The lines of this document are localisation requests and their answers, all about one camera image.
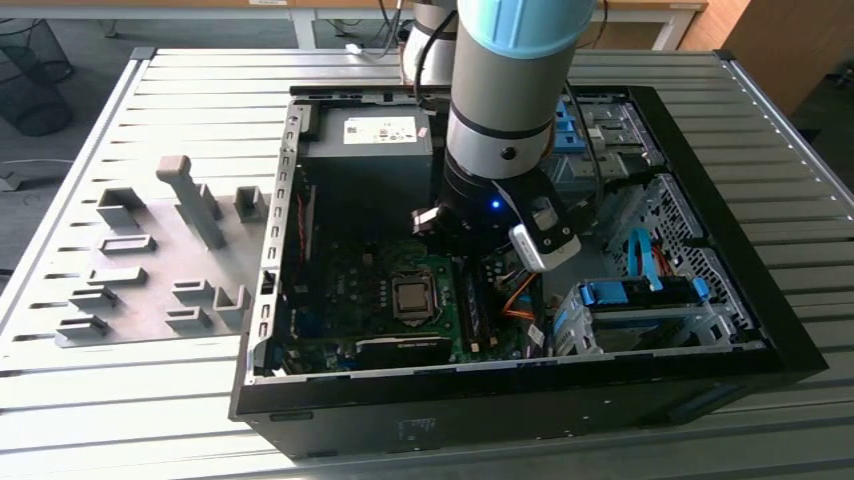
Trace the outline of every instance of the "motherboard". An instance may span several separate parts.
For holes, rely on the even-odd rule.
[[[288,371],[520,358],[522,325],[494,312],[500,290],[492,286],[514,267],[503,256],[472,266],[428,253],[416,240],[335,241],[319,251],[315,293],[295,313],[299,342],[287,350]]]

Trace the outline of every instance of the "wooden cabinet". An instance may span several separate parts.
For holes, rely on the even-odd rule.
[[[791,114],[853,47],[853,0],[709,0],[679,49],[733,51]]]

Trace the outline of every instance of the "white table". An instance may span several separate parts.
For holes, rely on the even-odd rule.
[[[100,217],[85,202],[114,183],[139,185],[154,168],[146,162],[175,139],[218,191],[234,192],[250,174],[270,191],[288,87],[396,84],[396,61],[331,50],[162,50],[131,61],[0,297],[0,475],[854,478],[851,193],[738,64],[707,53],[581,52],[573,79],[658,88],[830,364],[795,387],[679,428],[294,465],[227,420],[238,336],[53,345],[60,314],[31,305],[64,301],[71,281],[45,278],[57,265],[85,269],[91,252],[60,251],[97,238],[97,223],[85,223]],[[118,156],[124,169],[104,161]]]
[[[653,50],[675,50],[691,24],[691,19],[701,8],[697,4],[683,4],[685,8],[666,10],[618,10],[609,12],[610,22],[661,23],[662,29]],[[0,17],[8,18],[73,18],[73,19],[283,19],[294,22],[299,48],[318,48],[315,40],[315,20],[378,20],[382,13],[378,8],[199,8],[199,7],[7,7],[0,6]],[[402,18],[412,18],[412,10],[406,9]],[[602,21],[603,12],[594,14],[593,21]]]

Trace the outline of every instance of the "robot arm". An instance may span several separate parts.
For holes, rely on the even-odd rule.
[[[573,219],[538,164],[554,142],[555,105],[595,7],[595,0],[464,0],[458,5],[439,205],[467,230],[496,230],[504,241],[508,232],[531,271],[551,270],[581,248]]]

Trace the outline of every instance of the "black cable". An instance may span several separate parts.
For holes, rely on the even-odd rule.
[[[343,30],[338,25],[335,25],[335,22],[332,20],[324,20],[324,22],[332,25],[332,28],[338,30],[342,35],[344,35],[346,37],[352,37],[352,33],[350,33],[347,30]]]
[[[611,6],[609,5],[609,0],[602,0],[602,9],[603,9],[603,18],[602,18],[602,24],[599,25],[599,33],[597,34],[597,39],[593,42],[587,42],[585,43],[581,47],[578,48],[587,48],[589,46],[593,45],[593,48],[597,48],[597,45],[599,44],[599,40],[602,40],[602,35],[605,34],[605,28],[609,26],[609,10],[611,9]]]
[[[370,52],[362,52],[363,55],[367,55],[368,57],[374,58],[374,59],[380,59],[383,58],[386,55],[388,55],[388,52],[391,50],[391,44],[394,43],[394,41],[396,41],[396,37],[398,37],[398,28],[400,26],[400,13],[403,11],[403,8],[398,8],[395,9],[395,15],[391,19],[391,27],[390,27],[390,31],[386,35],[386,41],[384,41],[384,46],[383,46],[383,52],[379,55],[374,55]]]
[[[424,44],[422,53],[418,56],[418,65],[415,66],[415,80],[412,82],[412,93],[415,94],[415,103],[418,104],[418,106],[422,105],[424,100],[422,98],[420,90],[422,90],[422,73],[424,71],[424,62],[427,61],[427,54],[430,53],[432,44],[436,43],[436,39],[439,38],[439,35],[442,35],[442,32],[444,32],[444,29],[448,28],[448,25],[454,21],[455,17],[456,17],[456,10],[451,10],[451,13],[448,13],[448,16],[444,17],[444,20],[442,20],[442,23],[430,34],[430,38],[427,39],[427,43]]]
[[[597,181],[597,194],[594,196],[594,209],[598,212],[599,207],[602,207],[602,201],[605,198],[605,180],[602,178],[602,165],[599,165],[599,157],[597,156],[597,151],[593,147],[593,141],[590,140],[590,130],[587,130],[587,120],[585,120],[585,112],[582,111],[582,106],[578,103],[578,98],[575,97],[575,92],[573,90],[573,85],[570,84],[570,79],[566,79],[566,91],[570,95],[570,100],[573,101],[573,105],[575,106],[575,112],[578,113],[578,120],[582,124],[582,130],[585,133],[585,146],[587,147],[587,155],[590,156],[590,161],[593,162],[593,176]]]
[[[383,0],[376,1],[379,2],[379,11],[383,12],[383,20],[386,21],[386,26],[391,28],[391,22],[388,21],[388,12],[386,11],[386,4],[383,3]]]

